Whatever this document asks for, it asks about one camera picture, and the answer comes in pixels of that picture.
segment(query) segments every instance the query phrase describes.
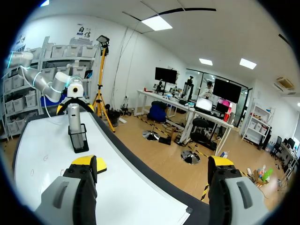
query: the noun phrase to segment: ceiling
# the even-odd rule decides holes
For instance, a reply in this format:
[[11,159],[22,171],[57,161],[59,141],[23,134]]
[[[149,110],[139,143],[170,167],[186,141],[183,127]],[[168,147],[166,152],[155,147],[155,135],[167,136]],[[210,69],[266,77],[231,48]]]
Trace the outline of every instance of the ceiling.
[[[272,85],[277,77],[284,76],[300,92],[298,64],[290,46],[278,36],[285,35],[257,2],[143,0],[143,3],[139,0],[50,0],[50,5],[39,8],[31,19],[58,14],[97,16],[135,28],[173,52],[187,65],[220,71],[248,83],[258,78]],[[138,23],[137,19],[144,20],[156,13],[177,8],[212,8],[216,11],[182,11],[161,15],[173,27],[170,30],[153,31]],[[199,58],[211,60],[213,66],[201,64]],[[254,70],[242,67],[239,65],[241,58],[257,66]]]

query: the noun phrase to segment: chair base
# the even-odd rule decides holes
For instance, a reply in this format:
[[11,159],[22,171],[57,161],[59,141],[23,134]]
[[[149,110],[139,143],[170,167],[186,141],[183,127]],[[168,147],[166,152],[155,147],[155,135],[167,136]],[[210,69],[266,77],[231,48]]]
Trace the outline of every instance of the chair base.
[[192,151],[183,151],[181,153],[181,158],[182,160],[184,160],[186,163],[188,164],[197,164],[197,163],[200,163],[200,157],[196,154],[196,153],[193,153]]
[[152,132],[151,130],[145,130],[142,132],[142,136],[149,141],[158,141],[160,136],[156,132]]

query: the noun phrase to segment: bar stool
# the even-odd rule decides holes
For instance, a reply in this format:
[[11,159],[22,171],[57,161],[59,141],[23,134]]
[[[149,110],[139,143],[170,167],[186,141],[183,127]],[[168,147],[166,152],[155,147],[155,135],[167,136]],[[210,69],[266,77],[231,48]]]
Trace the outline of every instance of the bar stool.
[[197,144],[206,143],[208,141],[208,138],[204,134],[204,129],[209,127],[209,123],[203,119],[196,118],[193,120],[193,126],[195,128],[194,132],[190,134],[190,138],[193,142],[196,142],[196,145],[192,151],[185,150],[181,153],[182,160],[192,165],[200,162],[200,157],[196,153],[196,149],[198,147]]

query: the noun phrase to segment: white desk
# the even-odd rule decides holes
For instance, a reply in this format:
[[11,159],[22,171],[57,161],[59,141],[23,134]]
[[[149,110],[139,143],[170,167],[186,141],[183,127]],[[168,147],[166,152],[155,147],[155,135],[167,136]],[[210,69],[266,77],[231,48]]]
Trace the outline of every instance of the white desk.
[[[229,125],[227,122],[219,119],[219,118],[216,118],[214,116],[211,116],[211,115],[207,115],[207,114],[204,114],[202,112],[198,112],[196,111],[194,108],[191,108],[191,107],[188,107],[188,106],[184,106],[184,105],[181,105],[179,104],[178,102],[173,102],[169,99],[166,99],[164,98],[163,96],[161,95],[158,95],[158,94],[155,94],[155,93],[152,93],[152,92],[145,92],[143,90],[138,90],[137,91],[137,98],[136,98],[136,103],[135,103],[135,113],[134,115],[137,116],[137,115],[143,115],[144,112],[149,112],[149,110],[146,110],[145,109],[145,105],[146,105],[146,101],[147,101],[147,97],[151,97],[151,98],[154,98],[154,99],[157,99],[159,101],[162,101],[162,102],[165,102],[169,105],[172,105],[174,107],[177,107],[179,109],[182,109],[186,112],[189,112],[189,115],[188,115],[188,118],[187,118],[187,123],[185,125],[185,127],[181,127],[175,123],[173,123],[172,121],[169,121],[167,120],[168,123],[170,123],[171,125],[174,125],[178,128],[183,128],[183,132],[182,132],[182,135],[181,135],[181,138],[180,138],[180,142],[183,142],[183,141],[186,141],[192,131],[192,128],[193,128],[193,119],[199,115],[203,118],[206,118],[216,124],[219,124],[223,127],[226,128],[226,131],[220,141],[220,143],[217,145],[217,149],[216,149],[216,152],[215,152],[215,155],[218,155],[231,131],[231,129],[233,128],[233,125]],[[144,95],[144,100],[143,100],[143,105],[142,105],[142,112],[137,112],[137,108],[138,108],[138,102],[139,102],[139,96],[140,95]]]
[[295,159],[298,160],[297,156],[293,153],[293,151],[288,148],[283,142],[280,144],[280,147],[282,148],[281,157],[284,159],[285,164],[287,165],[290,160]]
[[[63,170],[69,168],[73,160],[93,154],[102,157],[107,164],[107,171],[97,176],[97,224],[183,224],[190,215],[186,212],[188,206],[163,191],[134,167],[118,150],[120,148],[112,143],[111,137],[105,134],[109,132],[109,135],[116,137],[104,124],[100,128],[95,117],[88,112],[81,113],[90,150],[78,154],[72,148],[66,115],[33,120],[26,124],[14,160],[16,187],[23,203],[35,210],[41,203],[42,192],[64,173]],[[143,169],[144,172],[149,170],[147,166]]]
[[[228,135],[229,135],[231,129],[233,128],[233,125],[230,125],[230,124],[228,124],[227,122],[225,122],[224,120],[221,120],[221,119],[219,119],[219,118],[217,118],[217,117],[214,117],[214,116],[211,116],[211,115],[207,115],[207,114],[205,114],[205,113],[198,112],[198,111],[195,110],[195,111],[194,111],[194,115],[193,115],[193,119],[194,119],[196,116],[201,116],[201,117],[203,117],[203,118],[205,118],[205,119],[207,119],[207,120],[210,120],[210,121],[212,121],[212,122],[214,122],[214,123],[216,123],[216,124],[219,124],[219,125],[221,125],[221,126],[223,126],[223,127],[226,128],[226,131],[225,131],[225,133],[224,133],[224,135],[223,135],[223,137],[222,137],[220,143],[217,145],[217,149],[216,149],[216,152],[215,152],[215,156],[219,155],[219,153],[220,153],[220,151],[221,151],[221,149],[222,149],[224,143],[226,142],[226,139],[227,139],[227,137],[228,137]],[[191,133],[191,131],[192,131],[192,128],[193,128],[193,120],[191,120],[191,122],[190,122],[190,124],[189,124],[189,127],[188,127],[188,129],[187,129],[187,132],[185,133],[185,137],[183,137],[183,139],[184,139],[186,142],[187,142],[188,137],[189,137],[189,135],[190,135],[190,133]]]
[[[144,95],[144,100],[143,100],[143,105],[142,105],[142,112],[137,112],[140,95]],[[170,123],[171,125],[179,128],[179,129],[183,129],[182,136],[180,138],[180,142],[183,142],[184,141],[184,137],[186,136],[186,132],[188,130],[188,125],[190,124],[192,118],[194,117],[195,109],[193,107],[184,106],[182,104],[179,104],[178,102],[174,102],[174,101],[171,101],[169,99],[166,99],[163,96],[155,94],[153,92],[145,92],[143,90],[137,90],[137,98],[136,98],[135,113],[134,113],[135,116],[144,115],[144,112],[149,113],[149,110],[145,109],[147,97],[154,98],[156,100],[162,101],[164,103],[167,103],[169,105],[172,105],[172,106],[174,106],[176,108],[179,108],[179,109],[182,109],[182,110],[188,112],[187,123],[186,123],[185,127],[182,127],[182,126],[180,126],[180,125],[178,125],[176,123],[173,123],[170,120],[166,120],[167,123]]]

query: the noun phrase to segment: blue chair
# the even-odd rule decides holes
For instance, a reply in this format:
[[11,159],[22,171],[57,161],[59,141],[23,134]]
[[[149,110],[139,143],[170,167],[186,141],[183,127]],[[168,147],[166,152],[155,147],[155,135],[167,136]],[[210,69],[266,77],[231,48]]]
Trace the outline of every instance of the blue chair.
[[154,132],[155,122],[163,123],[166,121],[165,109],[167,104],[159,101],[154,101],[151,103],[152,107],[147,117],[149,120],[153,120],[152,130],[145,130],[142,133],[142,136],[149,141],[158,141],[160,136],[158,133]]

